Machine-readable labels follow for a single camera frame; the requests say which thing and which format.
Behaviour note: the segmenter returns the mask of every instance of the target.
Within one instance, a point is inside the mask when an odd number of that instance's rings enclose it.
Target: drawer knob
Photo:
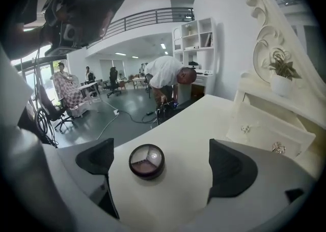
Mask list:
[[[249,132],[250,131],[250,126],[249,125],[242,125],[241,126],[241,131],[243,132],[243,133],[247,133],[247,132]]]
[[[271,147],[271,151],[273,153],[285,154],[285,146],[282,146],[279,141],[274,142]]]

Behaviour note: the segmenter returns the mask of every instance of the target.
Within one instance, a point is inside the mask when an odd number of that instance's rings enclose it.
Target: patterned dress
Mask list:
[[[65,98],[66,104],[69,108],[74,108],[83,102],[83,96],[79,89],[73,86],[73,84],[64,78],[70,76],[67,72],[56,72],[53,75],[53,82],[56,90],[59,92],[59,98]]]

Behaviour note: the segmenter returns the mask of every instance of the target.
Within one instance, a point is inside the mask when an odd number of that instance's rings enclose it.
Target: white flower pot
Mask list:
[[[283,76],[273,75],[271,77],[270,87],[273,93],[288,97],[291,91],[292,81]]]

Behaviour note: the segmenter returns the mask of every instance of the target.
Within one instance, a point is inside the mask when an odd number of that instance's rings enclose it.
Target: bookshelf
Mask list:
[[[209,70],[210,75],[197,74],[193,84],[204,86],[204,94],[213,95],[217,67],[216,25],[212,18],[194,20],[176,27],[172,31],[173,56],[185,67],[189,62],[199,65],[197,72]],[[185,102],[190,99],[190,87],[180,86],[179,97]]]

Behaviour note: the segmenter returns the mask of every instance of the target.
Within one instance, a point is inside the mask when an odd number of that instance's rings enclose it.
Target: white table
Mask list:
[[[145,81],[145,78],[144,77],[142,77],[142,78],[134,78],[133,80],[132,80],[132,83],[133,83],[133,89],[135,89],[135,86],[137,86],[137,89],[138,89],[138,84],[137,84],[137,82],[144,82]]]
[[[171,231],[191,220],[207,204],[212,186],[209,139],[226,140],[233,102],[206,95],[157,128],[115,148],[110,188],[122,223],[140,231]],[[159,146],[164,173],[143,181],[129,169],[139,145]]]
[[[94,83],[89,83],[89,84],[85,84],[85,85],[82,85],[82,86],[78,87],[79,90],[86,89],[86,95],[87,95],[87,97],[89,99],[90,104],[92,103],[92,98],[90,96],[90,93],[87,91],[87,88],[90,88],[91,86],[94,86],[96,84],[97,84],[97,82],[94,82]],[[96,91],[99,99],[102,101],[102,98],[101,98],[100,93],[98,92],[97,88],[95,88],[95,91]]]

